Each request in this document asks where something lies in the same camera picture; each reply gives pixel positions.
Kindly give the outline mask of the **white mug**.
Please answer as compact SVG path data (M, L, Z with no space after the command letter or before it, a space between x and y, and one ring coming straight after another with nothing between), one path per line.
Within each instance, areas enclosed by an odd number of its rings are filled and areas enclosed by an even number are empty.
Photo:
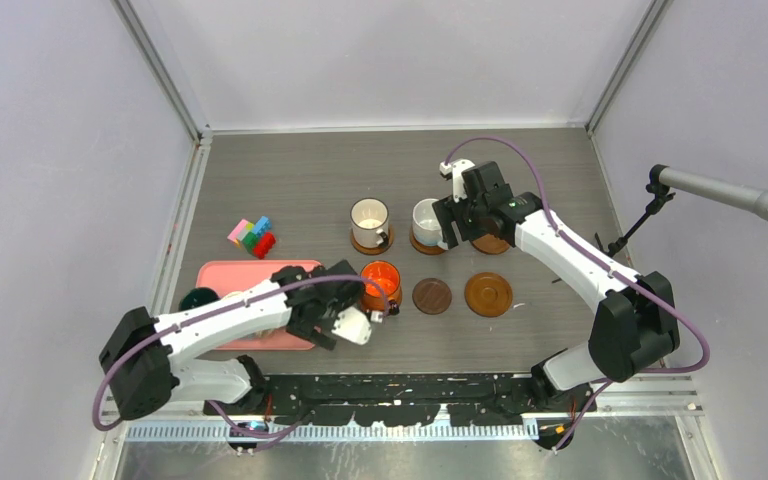
M434 211L437 199L426 198L415 204L412 210L412 239L422 248L446 251L442 227Z

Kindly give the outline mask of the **grey cup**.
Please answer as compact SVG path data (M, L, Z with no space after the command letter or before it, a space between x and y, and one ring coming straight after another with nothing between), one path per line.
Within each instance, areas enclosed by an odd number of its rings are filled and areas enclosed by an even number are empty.
M358 243L374 248L381 244L383 235L390 228L389 210L384 202L376 198L357 200L350 210L351 230Z

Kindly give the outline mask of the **orange cup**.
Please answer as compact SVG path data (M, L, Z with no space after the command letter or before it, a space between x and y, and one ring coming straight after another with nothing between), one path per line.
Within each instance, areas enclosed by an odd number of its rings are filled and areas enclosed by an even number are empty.
M361 275L372 281L365 286L361 305L366 310L384 312L388 316L400 313L402 302L401 275L398 269L387 261L373 261L361 271Z

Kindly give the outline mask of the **dark walnut coaster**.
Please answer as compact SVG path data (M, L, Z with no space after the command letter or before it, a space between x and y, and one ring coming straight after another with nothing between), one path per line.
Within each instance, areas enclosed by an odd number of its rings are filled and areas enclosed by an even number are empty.
M425 278L415 285L411 298L420 312L439 315L450 307L453 295L445 281L438 278Z

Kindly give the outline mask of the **pink plastic tray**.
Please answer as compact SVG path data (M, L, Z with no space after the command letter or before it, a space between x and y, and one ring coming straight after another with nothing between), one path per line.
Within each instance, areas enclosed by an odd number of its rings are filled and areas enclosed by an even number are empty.
M249 290L286 266L300 266L309 271L319 266L316 260L221 260L204 264L198 274L197 287L214 290L220 297ZM284 329L258 332L216 348L216 351L307 351L314 348L308 341Z

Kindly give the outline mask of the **dark green mug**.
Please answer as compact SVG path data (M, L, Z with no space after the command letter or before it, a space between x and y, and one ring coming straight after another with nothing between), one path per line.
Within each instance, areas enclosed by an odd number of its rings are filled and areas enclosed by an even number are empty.
M217 292L208 287L197 287L185 294L178 303L179 311L192 310L220 299Z

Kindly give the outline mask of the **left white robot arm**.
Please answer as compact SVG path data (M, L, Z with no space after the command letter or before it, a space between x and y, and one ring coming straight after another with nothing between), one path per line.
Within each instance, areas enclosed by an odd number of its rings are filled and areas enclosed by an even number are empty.
M203 354L265 330L331 350L337 340L366 344L386 311L360 306L372 280L342 260L330 268L281 268L237 295L177 313L152 315L144 306L127 311L99 354L104 377L91 410L100 431L101 407L112 395L121 420L137 420L169 403L214 401L244 414L267 398L256 362L247 356L209 361Z

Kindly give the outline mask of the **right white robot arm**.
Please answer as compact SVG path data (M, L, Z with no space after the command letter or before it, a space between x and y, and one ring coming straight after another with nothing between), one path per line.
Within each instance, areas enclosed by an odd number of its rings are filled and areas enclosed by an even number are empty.
M592 381L624 382L679 347L672 287L663 275L641 276L584 242L540 197L514 194L494 161L442 162L439 172L452 183L451 195L433 205L444 248L491 235L548 267L594 314L586 342L532 367L537 406L556 410L571 390Z

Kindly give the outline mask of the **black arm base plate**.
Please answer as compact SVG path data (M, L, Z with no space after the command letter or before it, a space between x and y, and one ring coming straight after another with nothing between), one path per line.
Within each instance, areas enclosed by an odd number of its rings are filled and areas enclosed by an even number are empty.
M268 414L280 425L427 426L447 416L455 427L515 425L524 414L558 414L569 421L591 398L584 384L544 395L528 376L478 374L276 374L248 397L221 404L228 415Z

